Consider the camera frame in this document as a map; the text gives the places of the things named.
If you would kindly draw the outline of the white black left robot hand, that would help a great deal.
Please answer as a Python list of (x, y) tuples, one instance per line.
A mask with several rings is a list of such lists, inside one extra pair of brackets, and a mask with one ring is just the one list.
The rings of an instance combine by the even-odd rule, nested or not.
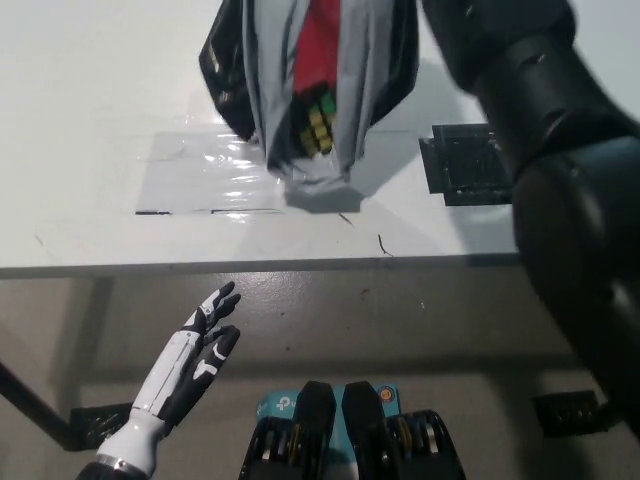
[(219, 326), (241, 295), (228, 282), (210, 294), (165, 345), (131, 409), (135, 420), (157, 419), (169, 432), (213, 383), (240, 338), (233, 325)]

